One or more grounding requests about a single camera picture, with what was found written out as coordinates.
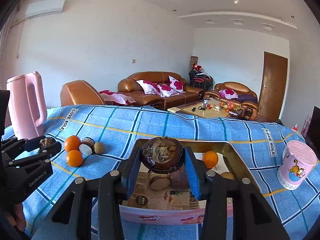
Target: blue gripper pad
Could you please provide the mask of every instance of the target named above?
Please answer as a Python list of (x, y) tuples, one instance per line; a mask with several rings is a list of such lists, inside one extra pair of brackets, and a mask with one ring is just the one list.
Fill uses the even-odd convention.
[(193, 154), (191, 148), (189, 148), (189, 147), (186, 147), (184, 150), (185, 150), (184, 165), (186, 167), (186, 173), (187, 173), (187, 177), (188, 177), (191, 193), (196, 197), (196, 199), (199, 200), (199, 198), (201, 196), (199, 179), (198, 179), (198, 176), (196, 174), (196, 170), (195, 170), (195, 168), (193, 166), (193, 163), (192, 163), (192, 161), (190, 159), (190, 155), (189, 155), (189, 154), (192, 154), (193, 157), (194, 157), (194, 154)]

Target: door frame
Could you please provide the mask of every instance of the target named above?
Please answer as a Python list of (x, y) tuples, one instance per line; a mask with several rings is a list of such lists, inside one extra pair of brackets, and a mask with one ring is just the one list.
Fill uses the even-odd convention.
[[(262, 81), (261, 81), (260, 95), (259, 95), (259, 101), (258, 101), (258, 109), (260, 108), (260, 100), (261, 100), (261, 95), (262, 95), (262, 91), (263, 91), (263, 83), (264, 83), (264, 79), (265, 79), (264, 71), (265, 71), (265, 67), (266, 67), (266, 62), (265, 62), (265, 55), (266, 54), (273, 54), (273, 55), (276, 55), (276, 56), (284, 57), (284, 56), (281, 56), (281, 55), (278, 55), (278, 54), (274, 54), (274, 53), (271, 53), (271, 52), (267, 52), (267, 51), (264, 52), (264, 54), (263, 54)], [(286, 100), (286, 97), (287, 97), (288, 84), (289, 84), (289, 72), (290, 72), (290, 58), (289, 57), (284, 57), (284, 58), (288, 59), (288, 66), (287, 66), (287, 77), (286, 77), (286, 81), (285, 81), (284, 96), (283, 96), (283, 100), (282, 100), (282, 106), (281, 106), (281, 110), (280, 110), (280, 114), (279, 114), (279, 119), (282, 116), (284, 103), (285, 103), (285, 100)]]

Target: black screen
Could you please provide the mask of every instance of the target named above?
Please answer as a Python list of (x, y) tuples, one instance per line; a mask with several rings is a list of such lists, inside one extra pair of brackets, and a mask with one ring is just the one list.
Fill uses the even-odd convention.
[(307, 132), (307, 136), (312, 141), (317, 152), (320, 153), (320, 108), (313, 109), (311, 123)]

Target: pink canister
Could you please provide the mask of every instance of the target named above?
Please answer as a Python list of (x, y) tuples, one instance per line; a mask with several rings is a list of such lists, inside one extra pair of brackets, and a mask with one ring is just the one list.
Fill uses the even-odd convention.
[(308, 176), (317, 162), (317, 157), (308, 145), (295, 140), (287, 143), (283, 153), (277, 177), (284, 188), (295, 190)]

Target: coffee table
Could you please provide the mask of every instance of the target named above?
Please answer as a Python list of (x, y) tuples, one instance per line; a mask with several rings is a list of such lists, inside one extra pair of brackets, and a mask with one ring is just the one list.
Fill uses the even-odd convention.
[[(210, 105), (218, 105), (220, 104), (219, 100), (209, 98)], [(171, 113), (178, 113), (178, 114), (191, 114), (199, 117), (204, 118), (233, 118), (233, 119), (241, 119), (243, 115), (243, 109), (239, 111), (234, 111), (238, 113), (238, 116), (228, 113), (226, 110), (221, 109), (220, 111), (214, 111), (213, 109), (206, 109), (206, 110), (199, 110), (198, 107), (203, 105), (203, 100), (195, 101), (192, 103), (184, 104), (181, 106), (176, 106), (169, 108), (168, 111)]]

